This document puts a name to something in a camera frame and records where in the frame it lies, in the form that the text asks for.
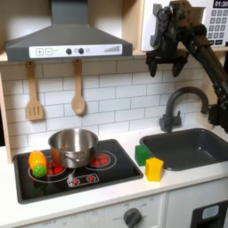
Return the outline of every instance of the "faucet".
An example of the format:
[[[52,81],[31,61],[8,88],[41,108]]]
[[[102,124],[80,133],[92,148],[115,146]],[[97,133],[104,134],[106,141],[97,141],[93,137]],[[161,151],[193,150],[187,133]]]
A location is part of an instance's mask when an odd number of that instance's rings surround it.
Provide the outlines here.
[[[171,133],[173,126],[180,126],[182,124],[181,111],[178,111],[178,114],[175,117],[173,116],[173,112],[174,112],[174,104],[176,99],[183,94],[198,95],[202,100],[201,113],[202,114],[208,113],[209,101],[207,96],[204,94],[202,90],[200,90],[199,88],[190,87],[190,86],[178,89],[168,99],[166,114],[164,114],[162,118],[159,120],[160,129],[163,132]]]

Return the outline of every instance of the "sink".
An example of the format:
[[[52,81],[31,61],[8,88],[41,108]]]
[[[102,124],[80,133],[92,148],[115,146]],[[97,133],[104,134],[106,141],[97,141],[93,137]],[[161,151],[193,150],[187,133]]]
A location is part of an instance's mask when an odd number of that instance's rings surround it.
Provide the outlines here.
[[[145,136],[140,140],[151,156],[164,161],[164,168],[182,171],[228,160],[228,143],[201,128]]]

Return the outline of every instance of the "wooden spoon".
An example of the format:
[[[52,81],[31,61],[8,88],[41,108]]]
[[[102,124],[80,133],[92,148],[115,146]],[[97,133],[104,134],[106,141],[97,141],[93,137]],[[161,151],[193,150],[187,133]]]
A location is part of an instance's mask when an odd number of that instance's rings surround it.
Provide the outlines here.
[[[30,101],[28,102],[26,108],[26,115],[29,120],[38,120],[42,119],[44,116],[43,106],[40,104],[37,99],[37,88],[36,88],[36,79],[35,79],[35,67],[34,62],[27,62],[26,68],[28,72],[28,88]]]
[[[86,103],[82,96],[82,61],[73,61],[73,65],[75,68],[75,97],[71,106],[75,114],[82,115],[86,109]]]

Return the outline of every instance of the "range hood control panel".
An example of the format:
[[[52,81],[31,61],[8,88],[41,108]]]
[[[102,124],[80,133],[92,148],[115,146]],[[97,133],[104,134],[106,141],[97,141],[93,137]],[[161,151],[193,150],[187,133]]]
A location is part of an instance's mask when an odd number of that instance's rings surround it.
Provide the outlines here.
[[[104,55],[121,55],[123,45],[61,45],[61,46],[31,46],[31,59],[90,57]]]

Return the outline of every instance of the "red burner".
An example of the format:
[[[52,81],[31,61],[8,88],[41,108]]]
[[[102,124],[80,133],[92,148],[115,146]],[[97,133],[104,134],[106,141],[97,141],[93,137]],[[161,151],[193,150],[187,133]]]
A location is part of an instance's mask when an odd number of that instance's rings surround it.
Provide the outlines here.
[[[103,153],[98,153],[92,162],[93,167],[102,167],[110,163],[110,158]]]
[[[59,175],[64,171],[64,167],[59,167],[55,162],[47,164],[48,175]]]

